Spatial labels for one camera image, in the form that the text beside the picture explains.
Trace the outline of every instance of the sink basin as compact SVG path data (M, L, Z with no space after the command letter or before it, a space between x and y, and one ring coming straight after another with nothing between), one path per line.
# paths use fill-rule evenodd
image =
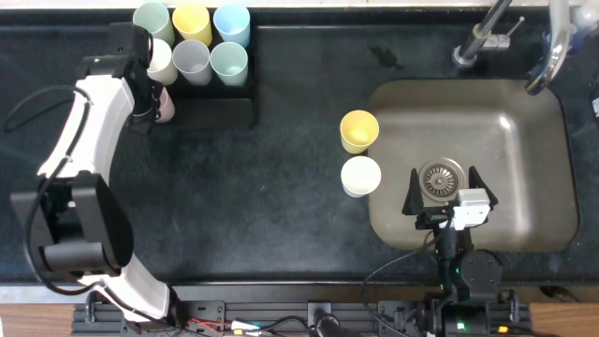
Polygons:
M380 134L368 156L382 171L369 196L371 224L393 247L414 249L426 231L402 214L410 170L416 169L425 206L439 205L468 188L468 168L499 199L487 224L473 228L476 248L555 251L578 228L562 107L524 81L393 81L370 101Z

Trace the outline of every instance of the blue cup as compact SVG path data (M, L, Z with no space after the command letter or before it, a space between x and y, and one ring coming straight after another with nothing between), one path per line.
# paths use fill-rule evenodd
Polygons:
M225 5L214 12L214 26L225 42L250 44L250 12L242 5Z

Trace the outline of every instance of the cup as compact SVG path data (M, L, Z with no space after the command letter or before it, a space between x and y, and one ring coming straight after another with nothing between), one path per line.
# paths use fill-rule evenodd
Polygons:
M170 121L174 115L175 106L172 104L167 88L162 88L162 93L160 93L160 118L156 121L158 123L166 123Z
M247 80L247 52L235 42L223 42L214 47L210 64L225 85L244 85Z
M160 3L141 5L133 13L133 23L145 28L152 37L166 41L169 46L175 43L175 32L170 22L167 7Z
M148 76L164 85L172 84L177 80L177 68L172 63L170 46L159 38L153 40L153 54L148 67Z
M355 156L343 165L341 182L343 190L349 197L364 197L372 193L381 183L381 168L367 156Z
M212 43L210 14L200 4L183 4L175 9L172 21L184 39L195 39L206 46Z
M214 12L214 26L225 42L250 44L250 12L242 5L221 6Z
M364 110L347 113L341 120L341 142L350 154L360 154L368 149L378 137L378 122Z
M198 40L185 40L172 52L172 62L194 85L206 85L212 80L210 51Z

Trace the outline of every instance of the black countertop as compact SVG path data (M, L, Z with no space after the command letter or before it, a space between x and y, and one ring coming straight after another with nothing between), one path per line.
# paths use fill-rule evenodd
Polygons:
M523 78L542 53L548 13L522 9L504 20L515 22L520 14L527 22L509 51L483 55L475 69L458 71L451 50L484 16L479 9L254 10L258 121L252 129L162 126L149 137L121 135L110 187L133 224L136 255L159 279L193 284L357 281L404 254L374 233L368 199L342 189L340 170L350 154L341 146L339 122L350 110L366 110L386 81ZM81 57L104 53L107 24L130 15L0 11L0 116L37 88L74 83ZM566 60L551 84L564 109L579 233L561 252L499 253L505 284L599 280L599 132L589 100L597 54L596 38ZM63 106L0 135L2 284L33 282L8 195L35 178L67 112ZM391 269L387 280L434 285L436 272L420 255Z

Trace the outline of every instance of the metal drain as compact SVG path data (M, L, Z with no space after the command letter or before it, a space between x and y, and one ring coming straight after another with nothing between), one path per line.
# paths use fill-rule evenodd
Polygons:
M445 165L429 168L423 179L427 190L437 197L447 197L458 187L456 172Z
M449 158L440 158L426 163L418 174L420 189L433 201L452 200L466 180L460 165Z

